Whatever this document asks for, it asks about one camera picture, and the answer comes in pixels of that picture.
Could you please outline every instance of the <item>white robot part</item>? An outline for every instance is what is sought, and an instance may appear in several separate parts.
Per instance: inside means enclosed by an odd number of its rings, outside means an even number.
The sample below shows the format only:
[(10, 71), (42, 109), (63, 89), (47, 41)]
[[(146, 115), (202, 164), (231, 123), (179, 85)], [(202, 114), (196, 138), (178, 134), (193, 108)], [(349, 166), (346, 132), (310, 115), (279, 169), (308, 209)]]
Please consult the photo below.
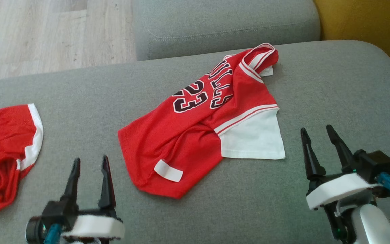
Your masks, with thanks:
[(71, 231), (63, 232), (67, 238), (123, 239), (124, 224), (113, 217), (79, 215)]
[(380, 184), (368, 184), (357, 173), (350, 173), (321, 184), (306, 196), (306, 201), (310, 210), (315, 210), (321, 205), (329, 204), (376, 186), (380, 186)]

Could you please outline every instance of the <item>gray fabric surface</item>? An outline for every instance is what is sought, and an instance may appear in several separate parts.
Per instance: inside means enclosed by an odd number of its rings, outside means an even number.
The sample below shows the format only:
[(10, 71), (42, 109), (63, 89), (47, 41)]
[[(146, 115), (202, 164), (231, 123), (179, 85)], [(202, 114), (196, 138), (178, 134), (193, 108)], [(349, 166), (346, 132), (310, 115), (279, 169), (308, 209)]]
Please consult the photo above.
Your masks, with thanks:
[(138, 60), (320, 37), (312, 0), (136, 0), (133, 24)]
[[(132, 185), (116, 132), (237, 51), (1, 80), (0, 108), (35, 103), (44, 141), (16, 200), (0, 212), (0, 243), (24, 243), (26, 222), (63, 193), (75, 157), (82, 161), (78, 204), (96, 207), (102, 154), (110, 159), (126, 243), (337, 243), (324, 212), (306, 204), (299, 130), (307, 128), (328, 173), (341, 167), (326, 124), (352, 151), (390, 156), (390, 59), (358, 41), (277, 49), (274, 75), (264, 81), (280, 106), (286, 158), (224, 159), (181, 200)], [(390, 199), (379, 207), (390, 220)]]

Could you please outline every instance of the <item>red fabric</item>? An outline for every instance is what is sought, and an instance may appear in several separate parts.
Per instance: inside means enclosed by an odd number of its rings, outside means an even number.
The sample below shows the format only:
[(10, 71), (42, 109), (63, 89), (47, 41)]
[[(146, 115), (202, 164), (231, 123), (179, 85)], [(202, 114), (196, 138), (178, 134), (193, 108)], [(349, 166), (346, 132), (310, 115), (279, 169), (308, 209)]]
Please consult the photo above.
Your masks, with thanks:
[(32, 168), (21, 173), (17, 159), (25, 158), (25, 147), (33, 144), (35, 131), (28, 105), (0, 109), (0, 210), (13, 202), (19, 179)]
[[(258, 54), (267, 58), (256, 71), (241, 65), (245, 56), (243, 62), (249, 64)], [(119, 130), (126, 167), (136, 187), (181, 198), (198, 183), (222, 159), (221, 140), (214, 129), (254, 107), (276, 104), (265, 84), (249, 72), (260, 79), (258, 73), (277, 60), (277, 51), (266, 44), (226, 57), (198, 81)], [(183, 171), (179, 182), (154, 171), (161, 159)]]

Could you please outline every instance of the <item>basketball jersey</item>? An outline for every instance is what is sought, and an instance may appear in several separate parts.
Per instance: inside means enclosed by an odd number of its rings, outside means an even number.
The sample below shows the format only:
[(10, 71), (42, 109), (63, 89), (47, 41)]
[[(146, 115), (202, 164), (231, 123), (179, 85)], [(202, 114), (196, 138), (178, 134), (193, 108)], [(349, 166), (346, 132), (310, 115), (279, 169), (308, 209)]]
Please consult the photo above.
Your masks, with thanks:
[(32, 169), (42, 140), (43, 125), (34, 104), (0, 109), (0, 210), (13, 202), (19, 180)]
[(225, 56), (209, 73), (118, 131), (132, 182), (181, 198), (223, 157), (283, 159), (279, 110), (261, 76), (272, 75), (268, 43)]

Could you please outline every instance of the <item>robotic arm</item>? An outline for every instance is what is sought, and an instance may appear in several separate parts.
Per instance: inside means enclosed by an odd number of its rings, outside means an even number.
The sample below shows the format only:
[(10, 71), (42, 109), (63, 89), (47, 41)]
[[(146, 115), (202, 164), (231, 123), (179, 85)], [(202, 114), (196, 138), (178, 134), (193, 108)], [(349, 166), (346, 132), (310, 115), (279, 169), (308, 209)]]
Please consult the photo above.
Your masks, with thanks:
[(311, 210), (322, 207), (336, 240), (344, 244), (390, 243), (390, 224), (376, 197), (390, 197), (390, 157), (381, 151), (352, 154), (331, 125), (326, 127), (342, 165), (342, 173), (326, 175), (311, 147), (305, 128), (300, 133)]
[(29, 244), (57, 244), (62, 236), (72, 244), (109, 244), (124, 237), (124, 224), (115, 212), (115, 195), (107, 156), (102, 162), (102, 193), (98, 209), (79, 210), (76, 204), (81, 160), (75, 159), (64, 194), (49, 201), (40, 216), (33, 216), (25, 230)]

